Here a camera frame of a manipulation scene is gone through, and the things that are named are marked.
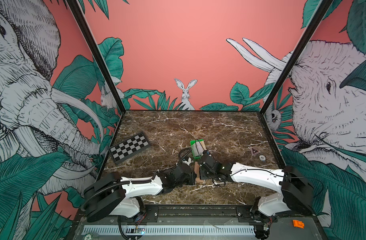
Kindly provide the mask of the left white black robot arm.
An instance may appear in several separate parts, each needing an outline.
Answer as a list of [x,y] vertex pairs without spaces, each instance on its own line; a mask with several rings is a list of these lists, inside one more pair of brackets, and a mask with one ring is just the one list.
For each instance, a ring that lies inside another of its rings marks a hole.
[[127,178],[112,172],[84,190],[85,201],[80,209],[89,223],[109,215],[138,217],[146,211],[142,196],[163,195],[181,186],[193,186],[196,177],[185,163],[145,178]]

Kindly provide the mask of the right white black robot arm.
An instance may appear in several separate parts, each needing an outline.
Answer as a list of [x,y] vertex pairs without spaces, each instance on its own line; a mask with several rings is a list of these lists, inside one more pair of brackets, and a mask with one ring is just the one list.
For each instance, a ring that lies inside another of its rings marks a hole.
[[313,204],[313,185],[294,167],[284,169],[262,169],[237,162],[221,163],[208,152],[203,152],[198,160],[200,172],[221,183],[247,183],[275,191],[266,197],[257,197],[250,214],[262,221],[278,213],[293,211],[311,216]]

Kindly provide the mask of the tan leather card holder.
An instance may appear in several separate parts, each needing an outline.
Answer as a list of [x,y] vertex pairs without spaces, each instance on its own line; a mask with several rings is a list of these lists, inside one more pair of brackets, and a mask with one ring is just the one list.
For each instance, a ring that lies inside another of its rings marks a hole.
[[200,179],[200,165],[198,164],[198,162],[194,162],[194,172],[196,174],[195,181],[198,184],[202,184],[203,180]]

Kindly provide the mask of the green plastic card tray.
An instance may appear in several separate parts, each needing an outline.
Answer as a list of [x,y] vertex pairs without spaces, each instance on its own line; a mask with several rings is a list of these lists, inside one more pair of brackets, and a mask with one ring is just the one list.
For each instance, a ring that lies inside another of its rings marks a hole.
[[200,159],[203,155],[203,152],[206,151],[206,146],[203,139],[190,141],[190,147],[195,160]]

